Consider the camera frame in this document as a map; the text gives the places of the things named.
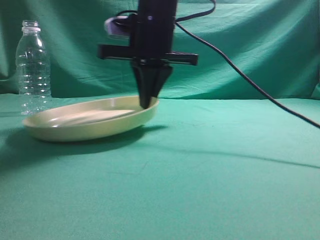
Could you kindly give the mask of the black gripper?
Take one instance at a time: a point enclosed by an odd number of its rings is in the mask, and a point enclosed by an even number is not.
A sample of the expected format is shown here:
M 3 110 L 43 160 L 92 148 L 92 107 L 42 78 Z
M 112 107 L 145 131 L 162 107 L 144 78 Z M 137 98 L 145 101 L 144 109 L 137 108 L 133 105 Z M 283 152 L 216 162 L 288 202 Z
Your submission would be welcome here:
M 139 0 L 136 11 L 127 11 L 130 20 L 130 36 L 127 46 L 99 44 L 100 59 L 125 59 L 131 61 L 139 94 L 139 104 L 149 108 L 152 98 L 157 98 L 173 67 L 160 68 L 152 62 L 197 65 L 198 55 L 172 51 L 176 22 L 176 0 Z

